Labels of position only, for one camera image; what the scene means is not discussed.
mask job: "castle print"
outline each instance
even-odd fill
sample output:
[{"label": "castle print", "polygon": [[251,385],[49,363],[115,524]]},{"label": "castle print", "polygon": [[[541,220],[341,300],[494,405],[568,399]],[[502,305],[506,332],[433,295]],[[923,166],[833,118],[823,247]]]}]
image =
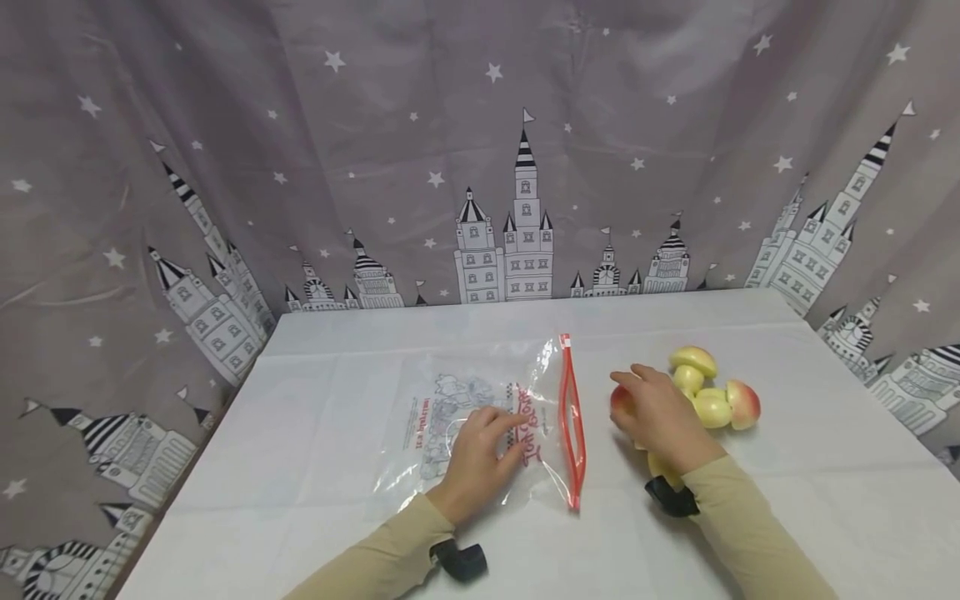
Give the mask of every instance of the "castle print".
[{"label": "castle print", "polygon": [[[914,114],[911,101],[900,116]],[[780,213],[773,233],[760,245],[744,287],[775,288],[801,316],[809,312],[847,256],[853,241],[854,215],[883,168],[899,120],[860,160],[836,199],[810,213],[798,234],[791,227],[804,201],[801,182],[793,199]]]},{"label": "castle print", "polygon": [[163,429],[146,415],[128,413],[93,419],[77,408],[51,408],[32,398],[25,401],[21,418],[44,408],[60,427],[76,429],[97,474],[154,509],[160,508],[197,451],[180,433]]},{"label": "castle print", "polygon": [[100,547],[67,541],[53,548],[0,549],[0,572],[22,589],[24,600],[104,600],[153,517],[133,504],[101,504],[119,533]]}]

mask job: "red zipper seal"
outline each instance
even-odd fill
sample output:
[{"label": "red zipper seal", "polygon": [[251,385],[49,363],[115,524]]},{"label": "red zipper seal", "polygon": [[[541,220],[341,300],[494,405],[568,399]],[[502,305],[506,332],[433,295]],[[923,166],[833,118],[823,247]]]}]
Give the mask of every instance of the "red zipper seal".
[{"label": "red zipper seal", "polygon": [[[570,490],[566,504],[572,511],[580,512],[580,493],[587,474],[587,443],[584,440],[584,422],[580,412],[580,394],[577,392],[577,378],[573,374],[573,356],[570,352],[569,334],[561,334],[560,347],[564,351],[564,366],[560,379],[560,431],[564,436],[566,467],[570,473]],[[570,437],[567,416],[573,420],[573,433],[576,447]]]}]

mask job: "castle tower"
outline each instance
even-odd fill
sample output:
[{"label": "castle tower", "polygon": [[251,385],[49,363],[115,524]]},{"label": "castle tower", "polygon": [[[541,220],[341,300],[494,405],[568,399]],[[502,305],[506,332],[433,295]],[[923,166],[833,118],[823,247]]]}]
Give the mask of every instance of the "castle tower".
[{"label": "castle tower", "polygon": [[204,235],[204,241],[220,267],[220,271],[214,273],[214,276],[224,286],[237,306],[242,309],[243,317],[250,322],[250,329],[254,331],[256,337],[265,342],[268,334],[276,326],[276,319],[264,300],[263,293],[256,284],[256,280],[253,279],[247,263],[240,255],[240,251],[230,242],[224,240],[220,230],[210,220],[200,196],[193,188],[187,185],[166,162],[163,162],[163,169],[167,173],[167,179],[180,197],[183,207],[186,208],[190,216],[193,217],[194,223],[200,228]]},{"label": "castle tower", "polygon": [[911,355],[877,379],[870,392],[915,436],[922,436],[960,404],[960,344]]},{"label": "castle tower", "polygon": [[660,244],[653,260],[650,261],[650,271],[643,280],[644,294],[663,294],[668,292],[682,292],[686,289],[686,272],[690,268],[690,254],[686,250],[684,240],[680,239],[680,217],[670,226],[670,236]]},{"label": "castle tower", "polygon": [[461,304],[501,302],[504,293],[503,249],[496,246],[491,218],[473,200],[467,188],[467,200],[457,216],[457,284]]},{"label": "castle tower", "polygon": [[[900,116],[914,114],[911,101]],[[883,169],[898,122],[899,118],[860,160],[836,198],[810,214],[800,234],[784,246],[785,252],[771,256],[765,272],[757,268],[761,262],[757,259],[747,287],[773,287],[801,316],[809,312],[850,250],[856,211]],[[765,250],[761,246],[761,256]]]},{"label": "castle tower", "polygon": [[214,297],[190,269],[161,257],[153,248],[147,250],[156,264],[163,296],[186,325],[190,339],[230,385],[240,385],[263,348],[250,321],[230,296]]},{"label": "castle tower", "polygon": [[43,407],[60,427],[77,430],[97,474],[126,488],[134,500],[158,509],[197,447],[176,431],[136,413],[92,419],[76,408],[50,408],[26,398],[21,418]]},{"label": "castle tower", "polygon": [[526,131],[533,120],[525,108],[514,165],[514,211],[504,227],[507,300],[548,299],[553,294],[553,224],[540,212],[537,163]]},{"label": "castle tower", "polygon": [[367,255],[367,249],[353,235],[353,229],[347,231],[357,253],[353,263],[353,280],[360,291],[360,305],[363,308],[400,308],[403,297],[396,292],[394,276],[386,267]]}]

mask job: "red apple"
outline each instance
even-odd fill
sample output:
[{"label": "red apple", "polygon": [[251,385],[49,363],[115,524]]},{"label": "red apple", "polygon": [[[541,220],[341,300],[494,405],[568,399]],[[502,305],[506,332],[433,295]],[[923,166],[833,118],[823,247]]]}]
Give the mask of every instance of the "red apple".
[{"label": "red apple", "polygon": [[737,431],[750,429],[760,419],[760,396],[754,389],[742,381],[731,379],[727,382],[727,402],[733,409],[731,426]]}]

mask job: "hand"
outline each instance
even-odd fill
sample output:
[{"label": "hand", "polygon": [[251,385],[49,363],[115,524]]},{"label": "hand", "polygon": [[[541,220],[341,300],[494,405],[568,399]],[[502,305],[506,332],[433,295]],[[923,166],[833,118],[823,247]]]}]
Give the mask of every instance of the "hand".
[{"label": "hand", "polygon": [[503,458],[496,455],[500,438],[527,422],[526,415],[485,406],[470,413],[460,428],[444,480],[426,493],[454,527],[479,513],[514,476],[523,459],[523,444],[514,444]]},{"label": "hand", "polygon": [[621,431],[681,475],[727,454],[669,375],[645,365],[630,369],[610,373],[610,379],[625,387],[633,401],[633,412],[623,405],[611,406],[610,418]]}]

